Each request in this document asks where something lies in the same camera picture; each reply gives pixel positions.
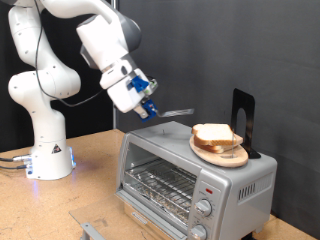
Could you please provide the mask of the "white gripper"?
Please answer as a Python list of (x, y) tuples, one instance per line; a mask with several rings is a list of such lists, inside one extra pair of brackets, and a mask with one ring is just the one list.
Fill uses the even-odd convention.
[(126, 113), (134, 109), (141, 119), (146, 119), (149, 114), (139, 103), (148, 85), (149, 82), (141, 78), (127, 78), (110, 87), (107, 93), (121, 112)]

